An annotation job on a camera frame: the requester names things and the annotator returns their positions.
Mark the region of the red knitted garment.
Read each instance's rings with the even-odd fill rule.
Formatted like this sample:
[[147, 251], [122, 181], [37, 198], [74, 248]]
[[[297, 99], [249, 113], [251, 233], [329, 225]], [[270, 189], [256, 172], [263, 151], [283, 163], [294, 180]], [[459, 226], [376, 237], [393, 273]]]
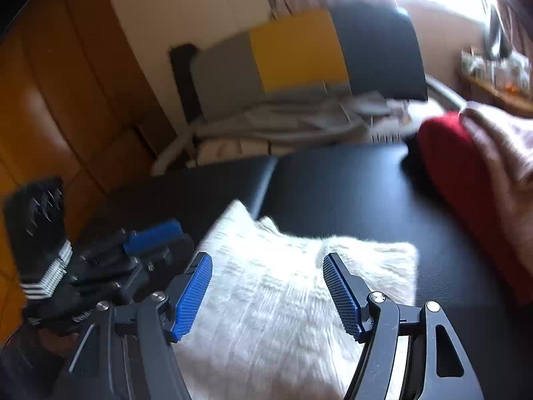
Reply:
[[532, 299], [532, 276], [519, 262], [497, 212], [491, 177], [457, 112], [425, 120], [416, 147], [429, 178], [482, 247], [517, 299]]

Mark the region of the wooden desk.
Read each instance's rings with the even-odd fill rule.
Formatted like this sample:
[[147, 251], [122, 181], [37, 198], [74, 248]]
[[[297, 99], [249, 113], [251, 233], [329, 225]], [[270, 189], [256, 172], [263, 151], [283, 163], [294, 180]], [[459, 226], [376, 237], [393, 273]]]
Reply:
[[500, 108], [517, 117], [532, 118], [532, 100], [506, 90], [498, 90], [491, 83], [457, 72], [462, 96], [468, 101]]

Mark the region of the pink beige garment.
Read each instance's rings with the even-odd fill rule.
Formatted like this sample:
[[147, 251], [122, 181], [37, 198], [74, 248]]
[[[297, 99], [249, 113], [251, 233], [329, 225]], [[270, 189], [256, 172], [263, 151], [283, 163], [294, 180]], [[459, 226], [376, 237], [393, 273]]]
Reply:
[[459, 113], [491, 176], [507, 223], [532, 225], [532, 120], [497, 107], [469, 101]]

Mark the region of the black jacket left sleeve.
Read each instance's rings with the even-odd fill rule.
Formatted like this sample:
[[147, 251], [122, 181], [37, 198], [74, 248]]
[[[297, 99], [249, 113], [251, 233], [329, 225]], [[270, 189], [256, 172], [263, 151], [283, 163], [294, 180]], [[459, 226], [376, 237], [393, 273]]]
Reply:
[[1, 347], [1, 399], [49, 399], [77, 337], [18, 328]]

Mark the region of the black padded folding table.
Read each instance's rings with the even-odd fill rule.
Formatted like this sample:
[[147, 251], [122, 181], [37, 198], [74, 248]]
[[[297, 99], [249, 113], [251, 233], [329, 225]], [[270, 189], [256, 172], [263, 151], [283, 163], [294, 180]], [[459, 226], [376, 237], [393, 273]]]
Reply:
[[342, 145], [173, 171], [114, 190], [82, 233], [104, 237], [178, 219], [200, 241], [232, 200], [287, 234], [408, 242], [418, 302], [439, 302], [487, 399], [532, 396], [532, 309], [428, 185], [404, 145]]

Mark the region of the grey hoodie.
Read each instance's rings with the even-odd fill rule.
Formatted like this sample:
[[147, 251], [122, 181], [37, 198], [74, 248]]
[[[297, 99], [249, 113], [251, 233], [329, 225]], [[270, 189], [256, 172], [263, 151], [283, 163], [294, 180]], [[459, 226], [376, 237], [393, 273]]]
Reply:
[[269, 94], [259, 103], [194, 128], [199, 139], [243, 138], [274, 145], [310, 146], [345, 141], [381, 122], [411, 122], [406, 102], [377, 91], [352, 94], [343, 86], [312, 86]]

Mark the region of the grey yellow blue headboard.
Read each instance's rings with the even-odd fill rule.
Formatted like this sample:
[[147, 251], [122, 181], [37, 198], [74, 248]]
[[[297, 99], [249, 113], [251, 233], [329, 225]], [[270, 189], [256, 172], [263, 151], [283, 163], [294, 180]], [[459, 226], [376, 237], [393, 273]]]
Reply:
[[353, 3], [312, 9], [237, 33], [191, 63], [202, 117], [216, 120], [277, 93], [318, 87], [427, 100], [422, 56], [407, 13]]

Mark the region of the cream knitted sweater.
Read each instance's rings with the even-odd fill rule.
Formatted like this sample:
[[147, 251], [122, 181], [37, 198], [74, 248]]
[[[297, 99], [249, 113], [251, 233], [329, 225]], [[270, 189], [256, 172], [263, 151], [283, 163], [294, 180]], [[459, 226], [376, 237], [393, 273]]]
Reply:
[[322, 276], [335, 253], [368, 288], [415, 301], [409, 243], [295, 237], [234, 200], [200, 249], [213, 261], [191, 331], [174, 353], [194, 399], [341, 399], [362, 346], [348, 335]]

